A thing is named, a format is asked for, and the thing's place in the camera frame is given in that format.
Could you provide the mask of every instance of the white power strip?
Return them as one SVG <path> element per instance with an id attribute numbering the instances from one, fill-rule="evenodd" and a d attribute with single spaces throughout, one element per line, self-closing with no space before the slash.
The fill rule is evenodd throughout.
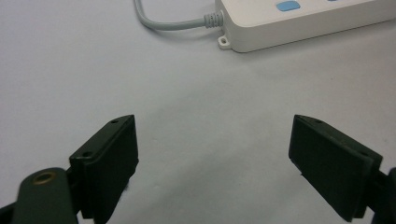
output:
<path id="1" fill-rule="evenodd" d="M 216 0 L 221 49 L 249 52 L 396 17 L 396 0 Z"/>

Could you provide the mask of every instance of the white cable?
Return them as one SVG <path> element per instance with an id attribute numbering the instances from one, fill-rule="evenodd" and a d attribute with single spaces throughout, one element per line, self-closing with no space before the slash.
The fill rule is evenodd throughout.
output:
<path id="1" fill-rule="evenodd" d="M 204 15 L 202 19 L 193 20 L 193 21 L 179 21 L 179 22 L 157 22 L 149 20 L 142 8 L 142 4 L 140 0 L 134 0 L 134 4 L 136 6 L 137 17 L 143 25 L 147 26 L 153 30 L 162 30 L 162 31 L 176 31 L 176 30 L 186 30 L 197 27 L 206 27 L 213 28 L 222 26 L 223 17 L 221 12 L 211 13 Z"/>

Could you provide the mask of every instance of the white table surface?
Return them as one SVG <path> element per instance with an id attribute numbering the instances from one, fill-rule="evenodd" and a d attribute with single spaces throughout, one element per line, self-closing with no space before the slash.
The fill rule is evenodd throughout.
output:
<path id="1" fill-rule="evenodd" d="M 157 21 L 214 10 L 143 5 Z M 150 31 L 130 0 L 0 1 L 0 206 L 135 114 L 140 163 L 109 223 L 345 223 L 290 162 L 292 119 L 322 119 L 396 166 L 396 21 L 245 54 L 220 50 L 221 35 Z"/>

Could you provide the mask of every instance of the blue button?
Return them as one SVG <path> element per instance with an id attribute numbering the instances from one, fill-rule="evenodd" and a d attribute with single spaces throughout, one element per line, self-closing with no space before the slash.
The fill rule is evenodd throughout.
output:
<path id="1" fill-rule="evenodd" d="M 290 11 L 300 8 L 300 4 L 296 1 L 286 1 L 276 5 L 277 9 L 281 11 Z"/>

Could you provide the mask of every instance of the power cord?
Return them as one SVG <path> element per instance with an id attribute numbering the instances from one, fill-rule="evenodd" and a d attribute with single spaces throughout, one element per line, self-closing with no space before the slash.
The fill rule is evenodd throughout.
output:
<path id="1" fill-rule="evenodd" d="M 179 21 L 179 22 L 157 22 L 149 20 L 142 8 L 140 0 L 134 0 L 136 6 L 137 17 L 143 25 L 147 26 L 153 30 L 162 31 L 177 31 L 177 30 L 187 30 L 198 27 L 214 28 L 223 25 L 223 15 L 222 12 L 215 12 L 204 15 L 202 19 L 192 20 L 192 21 Z"/>

